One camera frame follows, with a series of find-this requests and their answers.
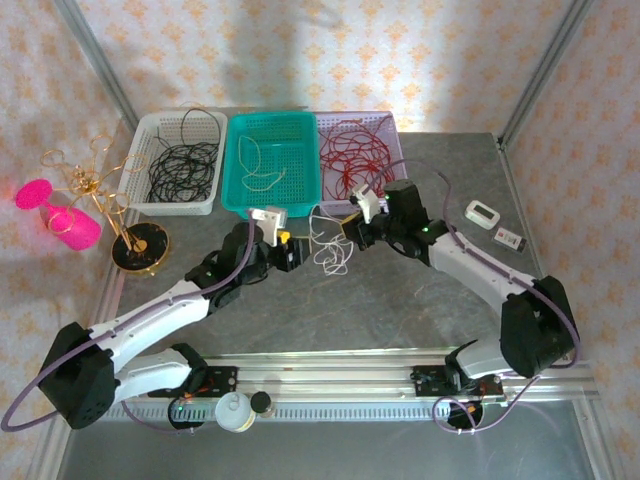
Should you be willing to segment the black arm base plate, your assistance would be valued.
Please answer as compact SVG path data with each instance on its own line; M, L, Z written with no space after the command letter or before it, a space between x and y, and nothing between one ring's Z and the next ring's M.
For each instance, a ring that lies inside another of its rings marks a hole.
M193 398L220 398L235 392L238 368L234 366L196 367L179 387L163 388L147 393L151 398L189 400Z
M502 398L504 389L497 374L468 377L452 365L416 365L410 379L417 397Z

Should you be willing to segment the white round jar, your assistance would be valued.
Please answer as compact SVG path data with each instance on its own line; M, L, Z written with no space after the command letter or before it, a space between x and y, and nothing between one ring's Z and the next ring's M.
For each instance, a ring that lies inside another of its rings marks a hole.
M233 433L248 430L256 418L249 398L240 392L229 392L223 395L215 406L214 416L222 429Z

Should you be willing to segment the teal plastic basket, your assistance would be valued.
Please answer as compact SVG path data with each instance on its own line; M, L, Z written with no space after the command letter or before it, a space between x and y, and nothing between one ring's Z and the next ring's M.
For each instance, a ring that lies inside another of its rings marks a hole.
M306 217L321 200L316 116L280 111L239 114L228 124L220 200L245 218L252 208Z

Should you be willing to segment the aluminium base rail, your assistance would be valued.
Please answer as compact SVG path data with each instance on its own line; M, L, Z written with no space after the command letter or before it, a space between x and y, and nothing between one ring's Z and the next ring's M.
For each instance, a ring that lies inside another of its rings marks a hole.
M266 391L276 402L414 401L412 367L440 365L453 348L393 348L205 356L214 366L238 367L237 390ZM521 401L597 399L590 365L547 369Z

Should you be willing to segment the aluminium frame bar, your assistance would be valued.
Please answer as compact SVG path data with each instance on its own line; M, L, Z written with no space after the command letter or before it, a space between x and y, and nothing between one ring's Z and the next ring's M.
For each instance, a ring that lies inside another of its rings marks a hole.
M71 429L60 419L52 421L38 442L27 480L57 480Z
M580 436L595 480L615 480L616 467L609 454L604 424L598 417L595 402L572 401Z

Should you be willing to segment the lilac plastic basket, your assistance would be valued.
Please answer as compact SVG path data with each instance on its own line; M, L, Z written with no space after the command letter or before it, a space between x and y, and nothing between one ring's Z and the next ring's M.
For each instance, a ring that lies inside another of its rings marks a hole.
M393 114L318 112L316 120L322 208L331 216L379 211L385 185L407 177Z

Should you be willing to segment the small black red card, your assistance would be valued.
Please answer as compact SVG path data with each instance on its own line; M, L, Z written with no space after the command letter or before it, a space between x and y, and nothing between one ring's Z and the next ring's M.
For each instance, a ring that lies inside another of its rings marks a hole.
M493 240L500 245L518 253L522 253L527 245L527 240L524 237L504 227L499 227L497 229Z

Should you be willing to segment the aluminium frame post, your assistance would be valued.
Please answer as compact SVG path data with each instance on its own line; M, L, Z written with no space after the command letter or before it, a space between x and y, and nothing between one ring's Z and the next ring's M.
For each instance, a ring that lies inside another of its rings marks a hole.
M64 22L87 57L110 100L121 114L128 129L134 133L139 117L116 75L104 49L86 20L77 0L53 0Z
M500 151L506 151L515 141L594 1L571 0L566 14L534 69L502 133L496 138Z

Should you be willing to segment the pink wine glass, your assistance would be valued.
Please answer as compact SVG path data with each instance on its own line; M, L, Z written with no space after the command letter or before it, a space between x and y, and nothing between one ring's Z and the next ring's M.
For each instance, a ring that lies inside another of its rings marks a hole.
M50 202L54 189L46 179L35 179L17 192L15 204L21 210L38 210L46 229L74 251L93 247L100 239L102 227L91 216L74 206Z

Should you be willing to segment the white digital timer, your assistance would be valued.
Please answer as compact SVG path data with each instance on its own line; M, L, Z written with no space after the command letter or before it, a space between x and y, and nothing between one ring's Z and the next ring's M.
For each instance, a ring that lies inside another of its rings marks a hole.
M492 230L500 221L500 214L479 200L472 200L465 209L465 217L485 230Z

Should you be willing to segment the aluminium side rail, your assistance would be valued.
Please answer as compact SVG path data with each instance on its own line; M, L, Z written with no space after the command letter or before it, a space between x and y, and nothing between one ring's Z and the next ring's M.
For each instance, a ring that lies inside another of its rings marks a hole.
M116 267L111 268L104 283L102 295L97 303L91 326L112 320L117 316L125 274Z

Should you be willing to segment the white plastic basket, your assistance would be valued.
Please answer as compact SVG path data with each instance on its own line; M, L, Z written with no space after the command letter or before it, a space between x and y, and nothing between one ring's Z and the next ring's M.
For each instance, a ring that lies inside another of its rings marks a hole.
M164 110L137 127L118 193L147 216L201 216L213 209L228 117L204 107Z

